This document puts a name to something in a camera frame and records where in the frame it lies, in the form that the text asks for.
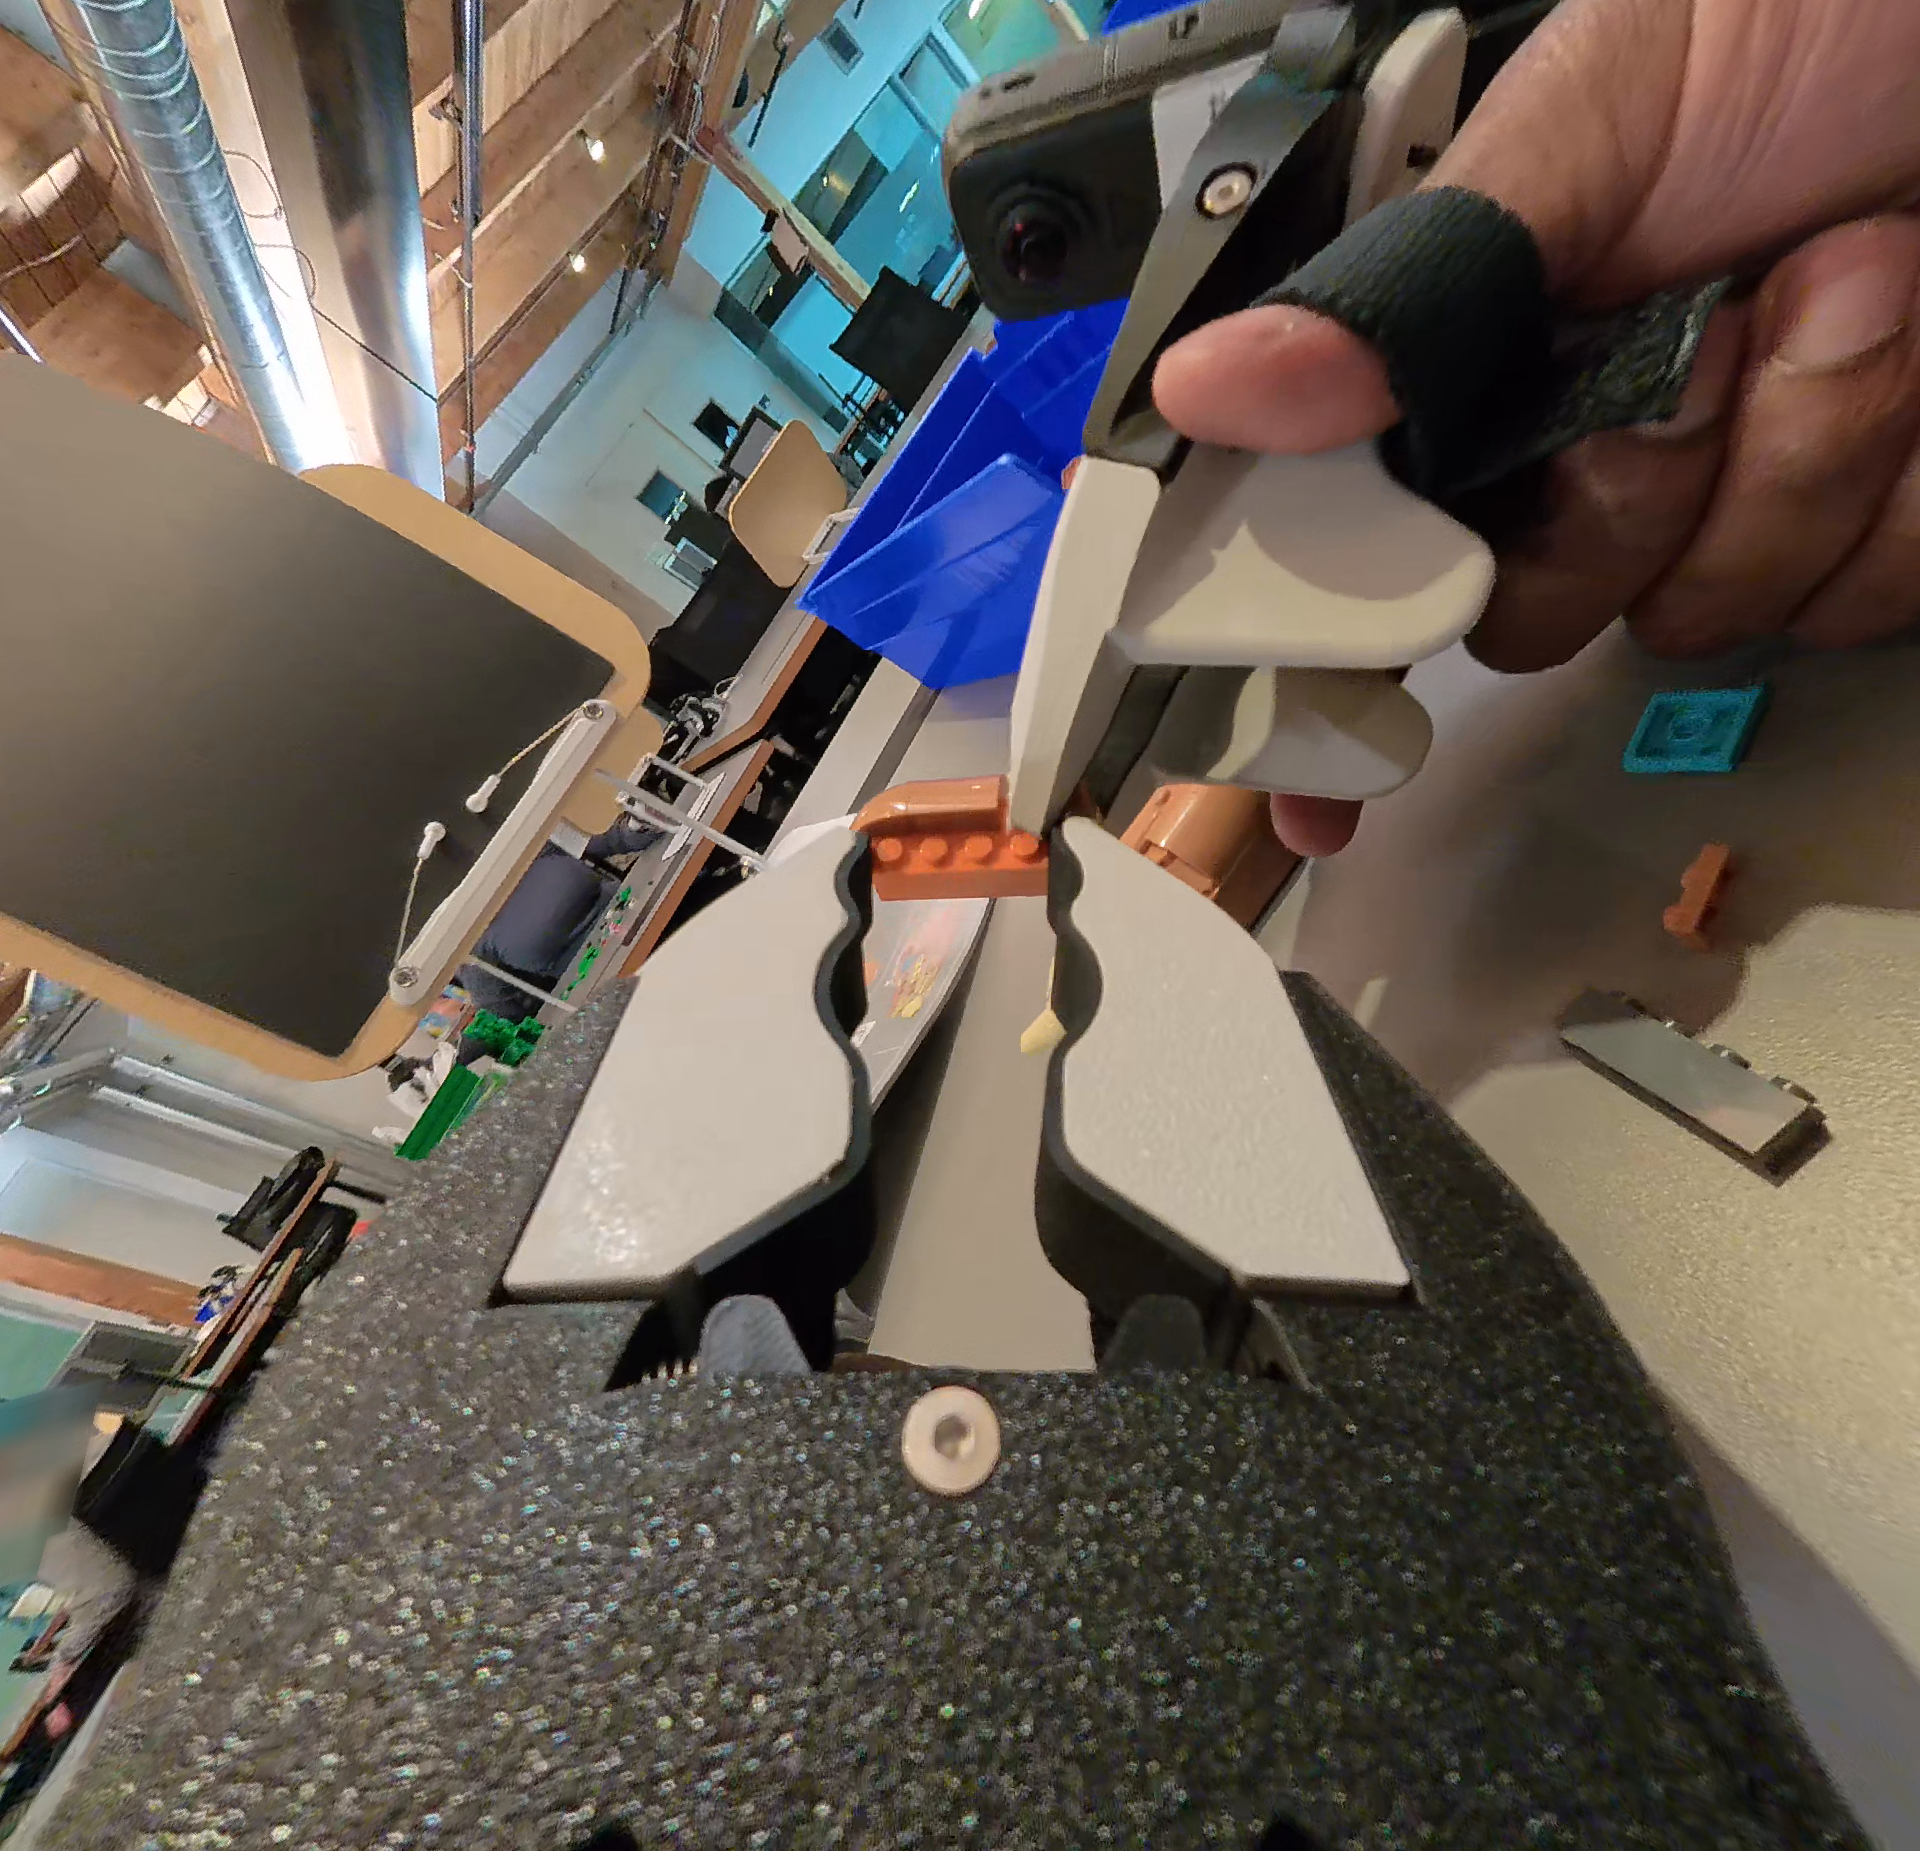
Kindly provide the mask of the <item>black wood-rimmed board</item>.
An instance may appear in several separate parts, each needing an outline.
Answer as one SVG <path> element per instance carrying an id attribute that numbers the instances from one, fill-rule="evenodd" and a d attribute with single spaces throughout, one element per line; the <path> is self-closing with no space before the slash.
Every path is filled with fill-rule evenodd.
<path id="1" fill-rule="evenodd" d="M 261 1071 L 370 1071 L 661 741 L 607 598 L 392 475 L 2 367 L 2 940 Z"/>

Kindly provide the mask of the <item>small brown toy brick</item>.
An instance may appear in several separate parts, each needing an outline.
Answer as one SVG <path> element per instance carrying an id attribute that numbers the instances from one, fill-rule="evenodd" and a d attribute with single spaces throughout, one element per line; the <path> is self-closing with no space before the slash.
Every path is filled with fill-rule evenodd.
<path id="1" fill-rule="evenodd" d="M 1721 843 L 1701 845 L 1662 910 L 1662 935 L 1690 953 L 1712 951 L 1714 915 L 1733 875 L 1735 850 Z"/>

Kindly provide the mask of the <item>grey toy plate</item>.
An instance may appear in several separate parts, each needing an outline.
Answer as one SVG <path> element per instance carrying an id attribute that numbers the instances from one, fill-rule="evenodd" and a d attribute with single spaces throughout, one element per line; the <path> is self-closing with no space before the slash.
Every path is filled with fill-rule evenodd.
<path id="1" fill-rule="evenodd" d="M 1583 991 L 1556 1037 L 1592 1071 L 1771 1182 L 1789 1178 L 1832 1135 L 1809 1092 L 1634 999 Z"/>

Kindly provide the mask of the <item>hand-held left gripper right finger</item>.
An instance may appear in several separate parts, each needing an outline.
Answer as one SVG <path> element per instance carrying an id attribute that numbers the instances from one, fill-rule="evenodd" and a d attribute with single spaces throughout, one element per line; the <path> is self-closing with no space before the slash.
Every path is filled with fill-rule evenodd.
<path id="1" fill-rule="evenodd" d="M 1283 975 L 1085 817 L 1052 837 L 1037 1230 L 1094 1310 L 1390 1302 L 1410 1273 Z"/>

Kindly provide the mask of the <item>green toy bricks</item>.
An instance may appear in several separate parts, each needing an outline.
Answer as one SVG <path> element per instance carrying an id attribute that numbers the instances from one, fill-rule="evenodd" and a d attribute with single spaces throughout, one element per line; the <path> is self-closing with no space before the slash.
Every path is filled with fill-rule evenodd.
<path id="1" fill-rule="evenodd" d="M 531 1057 L 543 1037 L 544 1028 L 533 1018 L 510 1023 L 480 1007 L 461 1037 L 454 1065 L 397 1145 L 395 1158 L 428 1160 Z"/>

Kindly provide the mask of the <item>brown toy brick model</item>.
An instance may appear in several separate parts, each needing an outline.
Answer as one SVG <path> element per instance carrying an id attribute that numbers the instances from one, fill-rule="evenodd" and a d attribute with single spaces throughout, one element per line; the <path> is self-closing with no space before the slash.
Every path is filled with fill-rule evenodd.
<path id="1" fill-rule="evenodd" d="M 1304 865 L 1278 839 L 1266 793 L 1217 783 L 1164 783 L 1123 845 L 1246 930 L 1261 926 Z"/>

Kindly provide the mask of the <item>person's right hand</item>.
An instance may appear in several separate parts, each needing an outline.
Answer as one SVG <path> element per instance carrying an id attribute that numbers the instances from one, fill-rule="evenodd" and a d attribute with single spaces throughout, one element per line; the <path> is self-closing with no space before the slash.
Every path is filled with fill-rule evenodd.
<path id="1" fill-rule="evenodd" d="M 1555 460 L 1473 660 L 1850 651 L 1918 616 L 1918 0 L 1565 0 L 1426 177 L 1523 220 L 1549 293 L 1711 279 L 1669 422 Z"/>

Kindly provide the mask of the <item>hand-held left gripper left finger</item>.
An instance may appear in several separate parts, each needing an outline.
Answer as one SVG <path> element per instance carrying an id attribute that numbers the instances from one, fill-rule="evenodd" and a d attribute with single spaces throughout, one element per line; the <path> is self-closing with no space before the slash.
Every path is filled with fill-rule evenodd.
<path id="1" fill-rule="evenodd" d="M 665 1292 L 851 1185 L 872 1132 L 854 1048 L 870 922 L 867 837 L 815 835 L 649 956 L 505 1266 L 510 1300 Z"/>

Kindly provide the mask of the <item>open instruction booklet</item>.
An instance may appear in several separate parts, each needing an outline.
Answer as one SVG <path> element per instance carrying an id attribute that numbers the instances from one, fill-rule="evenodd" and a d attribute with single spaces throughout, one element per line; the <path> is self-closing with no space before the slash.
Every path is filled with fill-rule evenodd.
<path id="1" fill-rule="evenodd" d="M 774 1023 L 767 1034 L 780 1054 L 796 1057 L 772 1088 L 780 1099 L 783 1118 L 796 1115 L 802 1103 L 821 1092 L 826 1060 L 823 1028 L 808 1016 L 806 1001 L 813 996 L 818 967 L 812 951 L 829 942 L 825 915 L 829 868 L 818 865 L 797 868 L 793 857 L 826 849 L 829 862 L 836 862 L 839 833 L 851 829 L 851 814 L 825 825 L 806 825 L 783 833 L 767 855 L 784 885 L 774 948 L 780 1001 L 772 1010 Z M 851 1049 L 867 1071 L 870 1103 L 886 1097 L 941 1018 L 972 966 L 990 913 L 990 901 L 882 903 L 872 899 L 872 919 L 862 940 L 867 1010 L 846 1029 Z"/>

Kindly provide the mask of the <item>wooden chair back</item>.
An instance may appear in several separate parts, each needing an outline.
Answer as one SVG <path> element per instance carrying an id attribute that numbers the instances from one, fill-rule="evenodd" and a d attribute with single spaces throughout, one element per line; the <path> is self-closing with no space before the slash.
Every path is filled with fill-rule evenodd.
<path id="1" fill-rule="evenodd" d="M 854 487 L 808 423 L 784 423 L 728 504 L 733 542 L 780 590 L 796 584 L 830 550 L 825 528 L 851 509 Z"/>

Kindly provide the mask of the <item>teal toy plate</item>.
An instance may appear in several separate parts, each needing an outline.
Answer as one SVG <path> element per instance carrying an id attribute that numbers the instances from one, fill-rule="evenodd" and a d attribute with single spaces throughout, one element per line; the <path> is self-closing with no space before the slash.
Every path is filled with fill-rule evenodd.
<path id="1" fill-rule="evenodd" d="M 1733 775 L 1771 704 L 1771 686 L 1664 689 L 1648 696 L 1622 753 L 1627 775 Z"/>

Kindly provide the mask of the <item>black monitor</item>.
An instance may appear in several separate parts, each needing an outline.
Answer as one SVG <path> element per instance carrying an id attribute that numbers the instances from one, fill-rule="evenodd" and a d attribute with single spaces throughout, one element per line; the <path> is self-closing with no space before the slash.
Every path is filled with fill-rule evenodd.
<path id="1" fill-rule="evenodd" d="M 968 302 L 941 304 L 886 264 L 829 350 L 909 412 L 970 324 Z"/>

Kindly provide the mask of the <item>long silver ventilation duct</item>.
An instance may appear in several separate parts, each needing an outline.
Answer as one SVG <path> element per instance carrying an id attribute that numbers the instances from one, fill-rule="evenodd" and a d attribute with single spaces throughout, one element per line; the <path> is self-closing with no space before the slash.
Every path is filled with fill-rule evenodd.
<path id="1" fill-rule="evenodd" d="M 116 156 L 269 456 L 289 471 L 323 466 L 323 423 L 303 398 L 174 2 L 37 4 L 109 120 Z"/>

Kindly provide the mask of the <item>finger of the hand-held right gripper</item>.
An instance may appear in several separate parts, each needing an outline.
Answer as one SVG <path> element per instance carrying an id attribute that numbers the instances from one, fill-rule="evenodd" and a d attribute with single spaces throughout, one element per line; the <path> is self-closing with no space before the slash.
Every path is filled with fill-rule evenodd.
<path id="1" fill-rule="evenodd" d="M 1135 665 L 1114 644 L 1161 485 L 1145 468 L 1085 456 L 1042 567 L 1010 718 L 1007 816 L 1042 833 L 1123 706 Z"/>

